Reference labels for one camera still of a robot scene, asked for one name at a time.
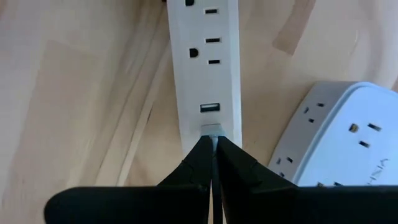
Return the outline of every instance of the white power strip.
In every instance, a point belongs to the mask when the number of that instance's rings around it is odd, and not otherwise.
[[[221,124],[242,145],[238,0],[167,1],[183,152]]]
[[[398,94],[366,82],[319,82],[268,168],[299,186],[397,185]]]

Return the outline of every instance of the wooden surface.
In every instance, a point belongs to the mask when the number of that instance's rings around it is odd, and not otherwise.
[[[243,148],[271,158],[317,80],[398,76],[395,0],[239,2]],[[0,2],[0,223],[76,185],[153,185],[183,159],[160,0]]]

